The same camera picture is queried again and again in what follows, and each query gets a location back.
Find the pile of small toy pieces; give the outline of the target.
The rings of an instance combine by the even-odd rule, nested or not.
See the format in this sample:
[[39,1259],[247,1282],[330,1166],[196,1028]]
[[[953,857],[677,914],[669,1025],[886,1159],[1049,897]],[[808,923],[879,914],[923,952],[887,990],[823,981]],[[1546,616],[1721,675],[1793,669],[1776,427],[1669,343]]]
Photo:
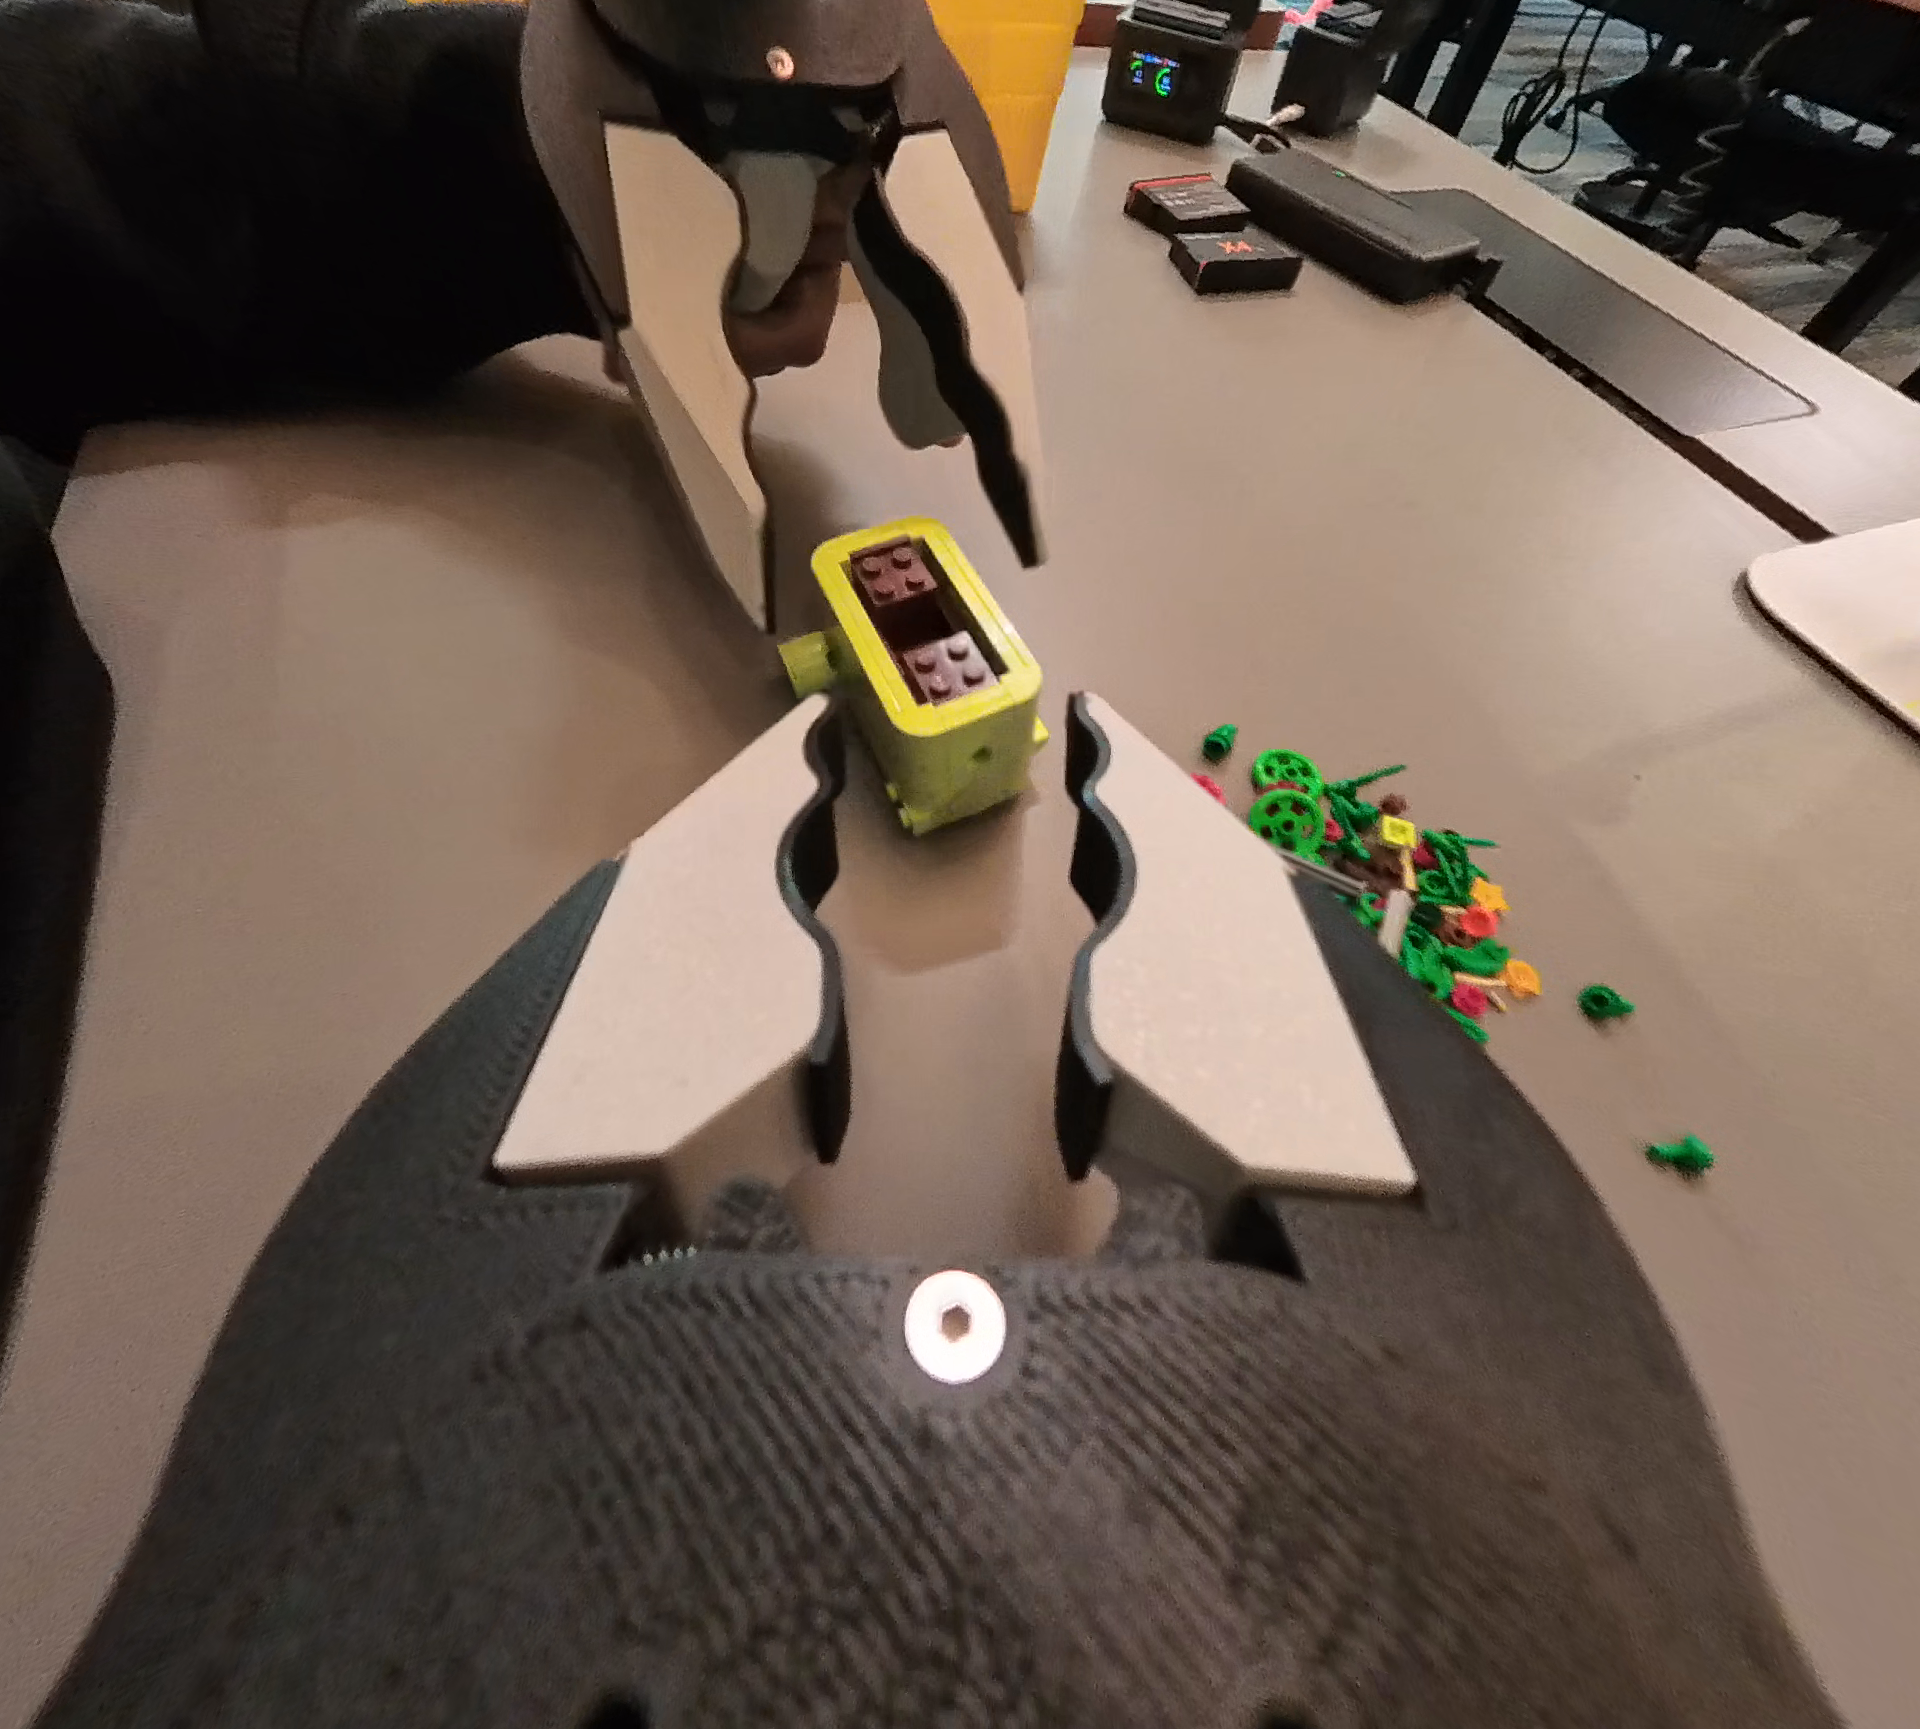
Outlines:
[[1475,1045],[1490,1021],[1546,997],[1511,936],[1511,902],[1483,869],[1494,839],[1414,817],[1401,763],[1329,777],[1314,757],[1245,758],[1242,820],[1295,875],[1317,881],[1377,948]]

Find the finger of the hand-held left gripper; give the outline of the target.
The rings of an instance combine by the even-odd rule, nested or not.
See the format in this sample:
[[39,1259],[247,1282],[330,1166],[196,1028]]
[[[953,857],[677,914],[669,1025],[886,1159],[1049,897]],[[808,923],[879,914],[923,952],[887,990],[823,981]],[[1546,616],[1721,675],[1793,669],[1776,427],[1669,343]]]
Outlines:
[[707,562],[749,622],[773,628],[768,504],[752,461],[752,381],[725,303],[743,216],[730,180],[680,138],[601,130],[628,314],[617,346]]
[[944,128],[902,132],[851,210],[876,397],[907,449],[966,443],[1014,555],[1045,561],[1043,443],[1024,290]]

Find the person's left forearm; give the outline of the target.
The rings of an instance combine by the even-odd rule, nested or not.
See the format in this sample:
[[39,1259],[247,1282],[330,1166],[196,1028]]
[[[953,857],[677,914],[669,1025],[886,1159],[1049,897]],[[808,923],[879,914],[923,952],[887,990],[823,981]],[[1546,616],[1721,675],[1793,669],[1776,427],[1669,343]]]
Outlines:
[[518,1],[3,0],[2,423],[407,395],[596,335]]

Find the white stand with bar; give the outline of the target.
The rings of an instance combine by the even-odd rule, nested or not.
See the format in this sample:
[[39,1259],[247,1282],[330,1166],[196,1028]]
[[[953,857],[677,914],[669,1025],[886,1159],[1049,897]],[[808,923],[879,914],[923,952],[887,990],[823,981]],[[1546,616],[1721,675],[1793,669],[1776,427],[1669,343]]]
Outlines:
[[1757,556],[1741,587],[1780,633],[1918,732],[1918,517]]

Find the black charger with display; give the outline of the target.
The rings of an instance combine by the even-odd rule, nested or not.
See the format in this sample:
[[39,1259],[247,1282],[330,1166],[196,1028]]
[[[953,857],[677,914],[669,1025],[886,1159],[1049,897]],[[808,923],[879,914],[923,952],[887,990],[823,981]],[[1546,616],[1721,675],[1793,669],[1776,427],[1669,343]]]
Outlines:
[[1264,0],[1131,0],[1115,18],[1106,121],[1201,146],[1230,107]]

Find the small black battery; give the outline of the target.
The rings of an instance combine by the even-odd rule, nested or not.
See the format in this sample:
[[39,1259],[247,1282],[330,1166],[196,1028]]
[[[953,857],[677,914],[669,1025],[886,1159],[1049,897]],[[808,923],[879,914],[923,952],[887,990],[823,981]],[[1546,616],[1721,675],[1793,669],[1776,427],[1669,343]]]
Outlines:
[[1247,208],[1214,176],[1163,176],[1128,186],[1122,211],[1163,236],[1247,228]]
[[1300,252],[1251,225],[1180,231],[1168,258],[1201,298],[1288,291],[1304,268]]

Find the lime toy brick pot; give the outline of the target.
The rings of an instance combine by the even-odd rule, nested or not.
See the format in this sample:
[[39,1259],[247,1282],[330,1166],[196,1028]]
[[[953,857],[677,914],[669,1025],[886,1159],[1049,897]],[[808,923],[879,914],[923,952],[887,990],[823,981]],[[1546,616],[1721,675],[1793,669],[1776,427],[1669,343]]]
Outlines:
[[902,516],[818,544],[823,622],[780,643],[798,699],[839,692],[899,827],[1010,804],[1048,732],[1042,669],[953,535]]

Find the black office chair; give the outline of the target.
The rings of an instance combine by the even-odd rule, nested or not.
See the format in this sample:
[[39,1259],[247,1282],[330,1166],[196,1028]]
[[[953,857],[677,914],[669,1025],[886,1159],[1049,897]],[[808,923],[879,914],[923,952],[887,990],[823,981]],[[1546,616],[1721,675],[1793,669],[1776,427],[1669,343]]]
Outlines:
[[1877,56],[1838,23],[1791,18],[1746,53],[1643,62],[1585,90],[1662,201],[1652,243],[1692,262],[1719,231],[1773,236],[1808,213],[1870,237],[1916,278],[1916,39]]

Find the black power brick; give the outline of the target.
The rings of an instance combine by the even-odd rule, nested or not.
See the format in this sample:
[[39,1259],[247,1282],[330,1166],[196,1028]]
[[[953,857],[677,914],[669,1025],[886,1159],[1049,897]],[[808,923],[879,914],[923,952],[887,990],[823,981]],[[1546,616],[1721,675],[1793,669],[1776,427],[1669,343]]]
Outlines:
[[1292,146],[1235,157],[1223,188],[1257,228],[1394,305],[1480,298],[1504,265],[1447,213]]

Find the person's left hand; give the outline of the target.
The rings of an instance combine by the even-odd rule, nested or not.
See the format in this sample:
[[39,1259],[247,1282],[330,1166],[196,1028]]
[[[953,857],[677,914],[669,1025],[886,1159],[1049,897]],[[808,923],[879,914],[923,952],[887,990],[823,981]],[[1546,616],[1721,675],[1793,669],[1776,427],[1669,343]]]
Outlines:
[[747,380],[814,366],[825,351],[844,262],[828,258],[798,263],[760,309],[724,309],[731,360]]

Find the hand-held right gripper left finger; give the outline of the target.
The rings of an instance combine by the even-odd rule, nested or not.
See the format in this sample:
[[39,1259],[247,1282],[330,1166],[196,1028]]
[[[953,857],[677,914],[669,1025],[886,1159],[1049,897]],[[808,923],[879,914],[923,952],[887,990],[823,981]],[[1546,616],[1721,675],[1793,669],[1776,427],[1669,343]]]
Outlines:
[[834,1164],[851,1121],[839,707],[784,718],[630,842],[492,1153],[509,1186],[646,1183],[693,1223]]

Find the black charging box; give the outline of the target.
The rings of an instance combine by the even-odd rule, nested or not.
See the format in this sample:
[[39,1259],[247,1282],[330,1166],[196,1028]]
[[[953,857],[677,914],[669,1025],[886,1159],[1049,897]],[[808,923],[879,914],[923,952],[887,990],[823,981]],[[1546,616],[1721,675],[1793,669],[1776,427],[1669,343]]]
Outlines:
[[1269,109],[1288,132],[1353,130],[1391,62],[1438,18],[1443,0],[1348,0],[1295,29]]

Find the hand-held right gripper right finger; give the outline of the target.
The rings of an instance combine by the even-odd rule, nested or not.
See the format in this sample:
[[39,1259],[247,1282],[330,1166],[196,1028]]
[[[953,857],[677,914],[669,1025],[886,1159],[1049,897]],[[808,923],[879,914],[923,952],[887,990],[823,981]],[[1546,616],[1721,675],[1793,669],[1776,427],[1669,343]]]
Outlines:
[[1098,695],[1068,697],[1068,883],[1085,914],[1058,1153],[1200,1199],[1399,1199],[1417,1171],[1281,855]]

